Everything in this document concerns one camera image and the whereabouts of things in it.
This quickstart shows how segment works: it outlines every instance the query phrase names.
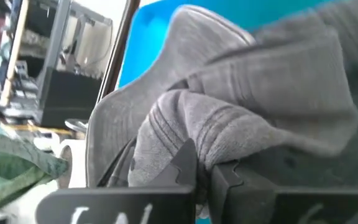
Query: blue object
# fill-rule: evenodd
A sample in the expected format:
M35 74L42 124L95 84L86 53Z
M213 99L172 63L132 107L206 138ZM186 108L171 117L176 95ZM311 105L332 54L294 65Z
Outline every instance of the blue object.
M170 18L182 4L212 10L241 28L253 31L284 16L328 0L161 0L140 8L133 18L127 40L119 87L142 75L157 58ZM197 224L209 224L197 220Z

